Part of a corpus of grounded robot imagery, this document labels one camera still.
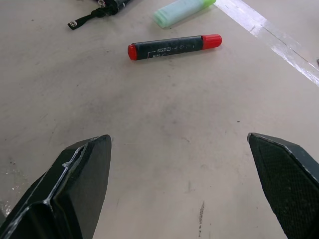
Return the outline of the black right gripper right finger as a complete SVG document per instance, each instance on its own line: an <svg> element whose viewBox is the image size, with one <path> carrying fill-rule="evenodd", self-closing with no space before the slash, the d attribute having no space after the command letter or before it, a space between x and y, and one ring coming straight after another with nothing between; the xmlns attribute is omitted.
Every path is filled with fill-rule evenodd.
<svg viewBox="0 0 319 239"><path fill-rule="evenodd" d="M265 197L289 239L319 237L319 164L299 145L249 133Z"/></svg>

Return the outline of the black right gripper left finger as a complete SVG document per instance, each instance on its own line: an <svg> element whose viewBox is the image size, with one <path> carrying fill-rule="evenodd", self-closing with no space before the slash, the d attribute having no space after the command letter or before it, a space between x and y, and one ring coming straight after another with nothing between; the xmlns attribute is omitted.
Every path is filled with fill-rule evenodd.
<svg viewBox="0 0 319 239"><path fill-rule="evenodd" d="M105 200L109 135L65 148L0 227L2 239L91 239Z"/></svg>

